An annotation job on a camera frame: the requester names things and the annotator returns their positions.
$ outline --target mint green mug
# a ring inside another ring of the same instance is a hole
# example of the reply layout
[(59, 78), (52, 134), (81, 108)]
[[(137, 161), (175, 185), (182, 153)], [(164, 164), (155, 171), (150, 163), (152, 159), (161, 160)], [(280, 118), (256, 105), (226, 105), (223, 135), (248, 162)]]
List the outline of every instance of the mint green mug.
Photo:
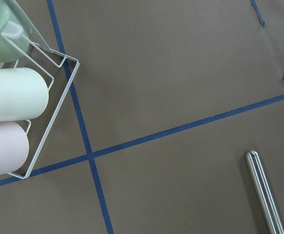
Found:
[[(8, 21), (21, 25), (19, 19), (11, 11), (6, 2), (4, 0), (0, 0), (0, 62), (13, 62), (23, 56), (21, 52), (15, 49), (1, 36), (1, 31), (4, 29)], [(24, 52), (26, 52), (29, 48), (29, 42), (27, 42), (24, 38), (12, 39), (11, 41)]]

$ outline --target white cup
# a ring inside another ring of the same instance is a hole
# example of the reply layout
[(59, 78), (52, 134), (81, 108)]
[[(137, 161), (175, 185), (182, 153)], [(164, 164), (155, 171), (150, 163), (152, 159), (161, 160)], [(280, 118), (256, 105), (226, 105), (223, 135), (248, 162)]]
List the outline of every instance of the white cup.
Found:
[(49, 101), (42, 76), (30, 68), (0, 69), (0, 122), (40, 116)]
[(0, 175), (20, 168), (28, 157), (29, 143), (15, 122), (0, 123)]

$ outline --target metal handle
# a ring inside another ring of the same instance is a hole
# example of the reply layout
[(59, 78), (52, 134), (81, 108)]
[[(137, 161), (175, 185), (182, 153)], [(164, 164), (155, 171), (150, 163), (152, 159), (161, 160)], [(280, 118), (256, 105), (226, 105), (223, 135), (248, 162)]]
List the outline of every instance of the metal handle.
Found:
[(269, 233), (284, 234), (284, 228), (258, 153), (253, 150), (247, 151), (245, 157)]

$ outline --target silver metal bar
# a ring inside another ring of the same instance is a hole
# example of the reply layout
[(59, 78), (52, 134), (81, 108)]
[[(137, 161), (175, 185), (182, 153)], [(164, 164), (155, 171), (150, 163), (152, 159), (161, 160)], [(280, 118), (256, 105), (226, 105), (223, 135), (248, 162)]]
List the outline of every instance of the silver metal bar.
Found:
[(269, 233), (284, 234), (260, 156), (254, 150), (250, 150), (245, 153), (245, 157)]

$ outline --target dish rack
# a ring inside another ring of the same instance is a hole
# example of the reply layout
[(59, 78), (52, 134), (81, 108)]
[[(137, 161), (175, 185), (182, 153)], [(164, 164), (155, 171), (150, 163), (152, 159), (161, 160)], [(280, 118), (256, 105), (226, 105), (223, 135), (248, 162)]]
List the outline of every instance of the dish rack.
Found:
[[(60, 99), (57, 103), (57, 106), (52, 114), (51, 119), (49, 120), (49, 123), (46, 127), (46, 130), (41, 138), (41, 141), (34, 153), (34, 156), (29, 164), (29, 167), (27, 169), (27, 171), (24, 174), (17, 174), (14, 172), (10, 172), (8, 173), (11, 176), (15, 176), (18, 177), (20, 179), (25, 179), (28, 178), (30, 176), (30, 173), (33, 170), (33, 167), (38, 159), (38, 156), (41, 152), (41, 149), (46, 141), (46, 138), (53, 126), (53, 123), (58, 115), (58, 112), (62, 106), (62, 103), (70, 89), (71, 84), (73, 83), (73, 80), (75, 78), (76, 72), (80, 66), (79, 61), (76, 58), (73, 58), (71, 56), (68, 56), (66, 54), (63, 54), (59, 51), (53, 50), (51, 49), (48, 44), (45, 42), (45, 40), (43, 39), (43, 37), (41, 36), (41, 34), (39, 33), (39, 31), (36, 29), (36, 27), (32, 24), (32, 22), (30, 21), (30, 19), (27, 17), (27, 15), (25, 14), (25, 12), (21, 9), (21, 7), (18, 5), (18, 3), (16, 2), (16, 0), (9, 0), (6, 1), (7, 4), (9, 5), (10, 9), (17, 15), (18, 19), (20, 20), (20, 22), (22, 23), (22, 26), (19, 24), (16, 24), (14, 22), (9, 21), (7, 23), (7, 25), (4, 27), (4, 29), (1, 32), (1, 36), (8, 42), (10, 43), (14, 48), (16, 48), (19, 52), (21, 52), (23, 54), (24, 57), (26, 57), (29, 61), (31, 61), (38, 69), (40, 69), (43, 73), (45, 73), (48, 77), (50, 77), (51, 82), (48, 86), (48, 90), (51, 89), (53, 83), (54, 83), (54, 77), (46, 70), (44, 69), (41, 65), (39, 65), (35, 60), (33, 60), (28, 54), (26, 54), (24, 51), (22, 51), (17, 45), (15, 45), (11, 40), (12, 39), (19, 39), (19, 38), (23, 38), (26, 41), (29, 42), (30, 45), (32, 45), (38, 52), (40, 52), (47, 60), (49, 60), (54, 66), (56, 66), (57, 68), (62, 67), (65, 62), (68, 63), (68, 60), (75, 62), (75, 67), (73, 69), (73, 71), (71, 72), (71, 75), (69, 78), (67, 78), (67, 84), (60, 96)], [(28, 37), (26, 37), (26, 35), (24, 34), (24, 28), (25, 30), (32, 36), (32, 38), (36, 41), (33, 42), (31, 41)], [(51, 59), (45, 52), (49, 52), (52, 54), (56, 54), (62, 57), (62, 61), (57, 64), (53, 59)], [(14, 68), (16, 68), (18, 66), (19, 63), (19, 59), (16, 60)], [(0, 62), (0, 69), (4, 66), (3, 62)], [(27, 119), (26, 120), (28, 122), (28, 126), (26, 129), (26, 134), (28, 134), (32, 124), (31, 124), (31, 120)]]

